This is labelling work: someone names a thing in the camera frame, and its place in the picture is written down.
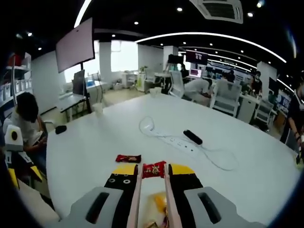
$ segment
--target candy wrapper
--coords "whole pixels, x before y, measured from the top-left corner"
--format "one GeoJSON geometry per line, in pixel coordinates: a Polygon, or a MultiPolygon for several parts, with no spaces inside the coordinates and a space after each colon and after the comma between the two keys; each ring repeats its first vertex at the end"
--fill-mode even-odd
{"type": "Polygon", "coordinates": [[[121,155],[119,154],[115,160],[116,162],[128,162],[128,163],[141,163],[142,156],[130,156],[130,155],[121,155]]]}
{"type": "Polygon", "coordinates": [[[149,177],[161,177],[164,178],[164,165],[166,164],[165,161],[161,161],[155,164],[143,164],[143,172],[142,178],[149,178],[149,177]]]}

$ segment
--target round table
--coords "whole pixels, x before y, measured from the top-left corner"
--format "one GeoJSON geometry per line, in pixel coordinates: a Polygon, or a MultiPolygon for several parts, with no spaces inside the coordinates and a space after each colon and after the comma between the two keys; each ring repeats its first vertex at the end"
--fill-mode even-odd
{"type": "MultiPolygon", "coordinates": [[[[71,205],[97,186],[104,186],[118,163],[118,154],[142,155],[142,163],[166,161],[192,168],[204,187],[232,201],[244,219],[268,225],[290,197],[300,176],[293,152],[274,137],[238,119],[168,95],[138,97],[86,115],[67,124],[67,131],[49,133],[47,178],[50,196],[61,217],[71,205]],[[139,131],[145,116],[155,127],[183,136],[190,129],[208,148],[233,152],[239,166],[216,168],[205,157],[193,158],[161,139],[139,131]]],[[[138,227],[142,227],[147,197],[165,191],[161,178],[142,182],[138,227]]]]}

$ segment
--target white cable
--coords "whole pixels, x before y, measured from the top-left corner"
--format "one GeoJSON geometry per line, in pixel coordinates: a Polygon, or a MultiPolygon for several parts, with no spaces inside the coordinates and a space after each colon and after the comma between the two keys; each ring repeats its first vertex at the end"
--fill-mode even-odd
{"type": "MultiPolygon", "coordinates": [[[[142,128],[141,128],[142,122],[143,122],[145,119],[147,119],[147,118],[149,118],[149,119],[151,120],[151,122],[152,122],[152,126],[151,126],[151,129],[149,129],[149,131],[154,130],[154,121],[153,121],[152,117],[150,117],[150,116],[145,116],[145,117],[139,122],[139,124],[138,124],[138,129],[139,129],[139,131],[140,131],[142,134],[144,134],[144,135],[146,135],[146,136],[148,136],[148,137],[152,137],[152,138],[167,138],[167,137],[179,138],[179,139],[181,139],[181,140],[183,140],[183,141],[186,141],[186,142],[188,142],[188,143],[191,143],[191,144],[194,145],[197,149],[199,149],[200,151],[202,151],[202,152],[205,154],[206,158],[207,158],[215,167],[217,167],[217,168],[219,168],[219,169],[221,169],[221,170],[224,170],[224,171],[232,171],[232,170],[235,170],[235,169],[236,169],[236,167],[233,168],[233,169],[225,169],[225,168],[220,167],[220,166],[217,165],[217,164],[216,164],[216,163],[207,155],[207,153],[206,153],[206,151],[208,151],[208,152],[224,151],[224,150],[222,150],[222,149],[208,149],[208,148],[206,148],[206,147],[204,147],[204,146],[202,146],[202,145],[197,145],[195,142],[193,142],[193,141],[191,141],[191,140],[189,140],[189,139],[185,139],[184,137],[176,136],[176,135],[148,135],[148,134],[145,133],[145,132],[142,130],[142,128]]],[[[235,161],[237,162],[237,164],[238,164],[238,160],[236,159],[234,153],[230,152],[230,154],[233,156],[234,160],[235,160],[235,161]]]]}

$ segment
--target ceiling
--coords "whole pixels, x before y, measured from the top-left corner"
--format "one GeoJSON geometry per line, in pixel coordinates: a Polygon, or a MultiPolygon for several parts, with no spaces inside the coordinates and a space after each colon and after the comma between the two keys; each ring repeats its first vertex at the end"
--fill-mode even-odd
{"type": "MultiPolygon", "coordinates": [[[[73,29],[83,2],[84,0],[10,1],[8,9],[13,12],[14,22],[9,28],[23,37],[16,39],[16,48],[29,52],[33,58],[54,50],[56,42],[73,29]]],[[[258,0],[241,0],[241,3],[243,24],[207,20],[189,0],[92,0],[82,21],[93,17],[94,28],[103,29],[96,30],[99,32],[95,33],[95,39],[100,41],[110,41],[113,33],[116,35],[115,39],[136,41],[176,32],[210,32],[246,39],[277,53],[287,60],[287,64],[260,48],[229,38],[182,35],[157,38],[140,44],[160,47],[162,43],[183,49],[196,48],[211,54],[217,51],[217,55],[233,59],[240,57],[241,61],[255,66],[259,61],[270,61],[284,75],[284,81],[288,84],[295,83],[302,71],[301,50],[304,48],[301,25],[297,24],[301,21],[302,13],[301,7],[297,7],[300,5],[299,1],[290,0],[287,3],[285,0],[266,0],[261,8],[257,8],[258,0]],[[254,16],[248,17],[248,12],[252,12],[254,16]],[[137,34],[128,35],[125,34],[126,31],[137,34]],[[288,34],[292,34],[295,39],[296,58],[288,34]],[[287,78],[286,74],[293,75],[293,78],[287,78]]]]}

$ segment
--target red snack package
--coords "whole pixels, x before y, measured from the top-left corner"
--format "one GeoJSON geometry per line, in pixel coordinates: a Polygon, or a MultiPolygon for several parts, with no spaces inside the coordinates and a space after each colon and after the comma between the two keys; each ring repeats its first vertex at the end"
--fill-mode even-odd
{"type": "Polygon", "coordinates": [[[119,154],[115,160],[116,162],[128,162],[128,163],[141,163],[142,156],[129,156],[119,154]]]}
{"type": "Polygon", "coordinates": [[[165,175],[165,161],[161,161],[155,164],[143,164],[142,178],[149,177],[161,177],[164,178],[165,175]]]}

